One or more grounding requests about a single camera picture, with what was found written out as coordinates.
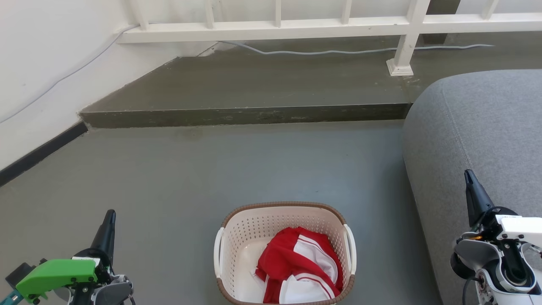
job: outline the plastic basket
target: plastic basket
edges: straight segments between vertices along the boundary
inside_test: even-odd
[[[282,229],[304,227],[326,234],[343,268],[340,295],[305,305],[330,305],[352,289],[356,273],[356,242],[343,216],[334,208],[314,202],[267,202],[243,206],[231,212],[215,239],[214,264],[218,288],[233,304],[261,304],[264,291],[252,278],[267,243]]]

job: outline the gray sofa arm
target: gray sofa arm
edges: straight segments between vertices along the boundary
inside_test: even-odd
[[[463,171],[474,170],[496,205],[542,216],[542,70],[435,82],[405,120],[403,157],[442,301],[460,304],[464,280],[449,260],[469,229]],[[534,263],[541,269],[540,258]]]

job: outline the white cable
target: white cable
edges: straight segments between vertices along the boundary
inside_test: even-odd
[[[79,68],[76,68],[73,72],[70,72],[69,74],[67,74],[66,76],[64,77],[61,77],[59,80],[55,81],[51,86],[49,86],[46,90],[44,90],[41,94],[39,94],[36,98],[34,99],[31,99],[29,100],[27,103],[23,104],[21,107],[17,108],[17,109],[14,109],[13,111],[11,111],[10,113],[8,113],[6,116],[3,116],[2,118],[0,118],[0,124],[4,123],[5,121],[9,120],[10,118],[16,116],[17,114],[19,114],[21,111],[25,110],[28,106],[32,105],[35,101],[39,100],[42,96],[44,96],[45,94],[47,94],[47,92],[51,91],[51,89],[53,89],[54,86],[56,86],[58,83],[60,83],[61,81],[67,79],[68,77],[72,76],[73,74],[79,72],[81,69],[85,68],[86,66],[88,66],[91,62],[93,62],[96,58],[98,58],[101,54],[103,54],[105,51],[107,51],[114,43],[115,41],[117,41],[117,39],[126,31],[128,30],[131,30],[133,28],[136,28],[138,25],[135,24],[135,25],[131,25],[131,26],[128,26],[124,29],[122,29],[116,36],[114,39],[111,40],[110,43],[106,44],[105,48],[102,48],[101,51],[98,52],[98,54],[93,57],[92,59],[88,60],[87,62],[85,62],[82,66],[80,66]],[[386,48],[386,49],[379,49],[379,50],[365,50],[365,51],[357,51],[357,52],[349,52],[349,51],[336,51],[336,50],[329,50],[329,51],[324,51],[324,52],[293,52],[293,51],[272,51],[272,52],[263,52],[263,51],[260,51],[258,49],[255,49],[253,47],[250,47],[250,46],[247,46],[247,45],[243,45],[242,43],[238,43],[238,42],[235,42],[235,41],[219,41],[219,42],[222,42],[222,43],[227,43],[229,45],[234,45],[234,46],[239,46],[239,47],[243,47],[243,48],[246,48],[246,49],[249,49],[249,50],[252,50],[252,51],[255,51],[255,52],[258,52],[260,54],[263,54],[263,55],[271,55],[271,54],[294,54],[294,55],[321,55],[321,54],[329,54],[329,53],[339,53],[339,54],[366,54],[366,53],[376,53],[376,52],[384,52],[384,51],[391,51],[391,50],[397,50],[397,48]],[[494,47],[492,45],[470,45],[470,46],[465,46],[465,47],[456,47],[456,46],[433,46],[433,47],[417,47],[415,48],[415,50],[428,50],[428,49],[470,49],[470,48],[475,48],[475,47]]]
[[[258,52],[258,53],[263,54],[263,55],[272,55],[272,54],[322,55],[322,54],[329,54],[329,53],[339,53],[339,54],[366,54],[366,53],[376,53],[376,52],[384,52],[384,51],[393,51],[393,50],[397,50],[397,48],[385,48],[385,49],[379,49],[379,50],[365,50],[365,51],[355,51],[355,52],[350,52],[350,51],[335,51],[335,50],[329,50],[329,51],[323,51],[323,52],[294,52],[294,51],[271,51],[271,52],[264,52],[264,51],[260,51],[260,50],[258,50],[258,49],[253,48],[253,47],[250,47],[250,46],[247,46],[247,45],[244,45],[244,44],[242,44],[242,43],[235,42],[235,41],[224,40],[224,41],[219,41],[219,42],[227,43],[227,44],[229,44],[229,45],[234,45],[234,46],[243,47],[243,48],[252,50],[252,51],[254,51],[254,52]],[[414,50],[430,50],[430,49],[460,49],[460,50],[464,50],[464,49],[470,49],[470,48],[476,48],[476,47],[494,47],[494,46],[492,46],[492,45],[470,45],[470,46],[464,46],[464,47],[460,47],[460,46],[431,46],[431,47],[417,47],[417,48],[414,48]]]
[[[124,29],[122,29],[116,36],[114,39],[111,40],[110,43],[104,45],[106,46],[105,48],[101,49],[98,54],[94,57],[92,57],[92,59],[90,59],[89,61],[85,62],[81,67],[79,68],[76,68],[73,72],[67,74],[66,76],[60,78],[59,80],[55,81],[51,86],[49,86],[45,91],[43,91],[40,95],[38,95],[36,98],[34,99],[31,99],[29,100],[27,103],[23,104],[21,107],[17,108],[17,109],[14,109],[13,111],[11,111],[10,113],[8,113],[6,116],[2,117],[0,119],[0,124],[4,123],[5,121],[9,120],[10,118],[16,116],[17,114],[19,114],[21,111],[25,110],[28,106],[32,105],[35,101],[39,100],[42,96],[44,96],[47,92],[51,91],[51,89],[53,89],[54,86],[56,86],[58,83],[60,83],[61,81],[67,79],[68,77],[72,76],[73,74],[77,73],[78,71],[80,71],[81,69],[85,68],[86,66],[88,66],[91,62],[93,62],[96,58],[98,58],[101,54],[103,54],[105,51],[107,51],[109,49],[110,46],[112,46],[115,41],[117,41],[117,39],[120,37],[120,35],[122,35],[124,32],[128,31],[128,30],[131,30],[133,28],[136,28],[138,25],[132,25],[132,26],[129,26],[129,27],[126,27]]]

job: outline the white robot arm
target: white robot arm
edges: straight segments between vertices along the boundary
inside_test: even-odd
[[[472,227],[455,242],[450,264],[476,282],[481,305],[542,305],[536,273],[525,260],[528,249],[542,254],[542,218],[522,217],[494,206],[471,170],[465,171],[467,207]]]

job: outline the cable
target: cable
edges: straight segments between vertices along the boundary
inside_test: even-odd
[[[234,45],[238,47],[242,47],[245,49],[252,50],[254,52],[263,54],[263,55],[273,55],[273,54],[294,54],[294,55],[323,55],[323,54],[329,54],[329,53],[339,53],[339,54],[366,54],[366,53],[377,53],[377,52],[384,52],[384,51],[393,51],[397,50],[397,48],[385,48],[385,49],[378,49],[378,50],[365,50],[365,51],[336,51],[336,50],[329,50],[329,51],[323,51],[323,52],[294,52],[294,51],[271,51],[271,52],[264,52],[260,51],[256,48],[244,45],[242,43],[236,42],[236,41],[229,41],[229,40],[223,40],[219,41],[221,43],[227,43],[229,45]],[[432,50],[432,49],[470,49],[470,48],[476,48],[476,47],[494,47],[493,45],[470,45],[470,46],[431,46],[431,47],[417,47],[414,48],[414,50]]]
[[[465,282],[465,285],[463,286],[463,297],[462,297],[462,304],[465,305],[467,303],[466,301],[466,298],[467,298],[467,287],[469,287],[469,283],[471,281],[477,281],[477,282],[481,282],[482,280],[475,277],[475,276],[472,276],[470,278],[467,279],[467,281]]]
[[[55,81],[51,86],[49,86],[45,91],[43,91],[40,95],[38,95],[36,98],[34,99],[31,99],[29,100],[27,103],[25,103],[24,105],[22,105],[21,107],[13,110],[11,113],[9,113],[8,115],[0,118],[0,124],[4,123],[5,121],[9,120],[10,118],[16,116],[17,114],[19,114],[21,111],[25,110],[28,106],[32,105],[35,101],[39,100],[42,96],[44,96],[45,94],[47,94],[47,92],[51,91],[51,89],[53,89],[54,86],[56,86],[58,83],[60,83],[61,81],[67,79],[68,77],[72,76],[73,74],[79,72],[81,69],[85,68],[86,66],[88,66],[91,62],[93,62],[96,58],[100,57],[101,54],[103,54],[105,51],[107,51],[114,43],[115,41],[117,41],[117,39],[120,37],[120,35],[122,35],[124,32],[128,31],[128,30],[131,30],[133,28],[136,28],[138,25],[132,25],[132,26],[129,26],[129,27],[126,27],[124,28],[123,30],[121,30],[116,36],[114,39],[111,40],[110,43],[107,44],[107,46],[105,48],[103,48],[101,51],[99,51],[99,53],[92,57],[92,59],[90,59],[89,61],[85,62],[81,67],[77,68],[76,70],[74,70],[73,72],[67,74],[66,76],[64,77],[61,77],[59,80]]]
[[[105,51],[107,51],[114,43],[117,41],[117,39],[126,31],[131,30],[133,28],[136,28],[138,25],[134,24],[131,26],[128,26],[124,29],[122,29],[114,39],[111,40],[110,43],[106,45],[105,48],[103,48],[99,53],[93,57],[92,59],[85,62],[82,66],[74,70],[73,72],[67,74],[66,76],[61,77],[59,80],[55,81],[51,86],[49,86],[46,90],[44,90],[41,94],[39,94],[36,98],[29,100],[27,103],[23,104],[21,107],[16,108],[15,110],[11,111],[11,113],[8,113],[6,116],[0,118],[0,124],[4,123],[5,121],[9,120],[10,118],[16,116],[21,111],[25,110],[28,106],[32,105],[35,101],[39,100],[41,97],[43,97],[47,92],[51,91],[58,83],[61,81],[67,79],[68,77],[72,76],[73,74],[79,72],[81,69],[88,66],[91,62],[93,62],[96,58],[98,58],[101,54],[103,54]],[[329,54],[329,53],[339,53],[339,54],[366,54],[366,53],[376,53],[376,52],[384,52],[384,51],[391,51],[391,50],[397,50],[397,48],[386,48],[386,49],[379,49],[379,50],[365,50],[365,51],[357,51],[357,52],[349,52],[349,51],[336,51],[336,50],[329,50],[329,51],[323,51],[323,52],[293,52],[293,51],[271,51],[271,52],[264,52],[260,51],[258,49],[255,49],[250,46],[246,46],[242,43],[238,43],[235,41],[219,41],[221,43],[227,43],[229,45],[239,46],[242,48],[246,48],[252,51],[255,51],[257,53],[263,54],[263,55],[272,55],[272,54],[294,54],[294,55],[322,55],[322,54]],[[456,46],[432,46],[432,47],[417,47],[414,48],[414,50],[429,50],[429,49],[470,49],[475,47],[494,47],[492,45],[470,45],[465,47],[456,47]]]

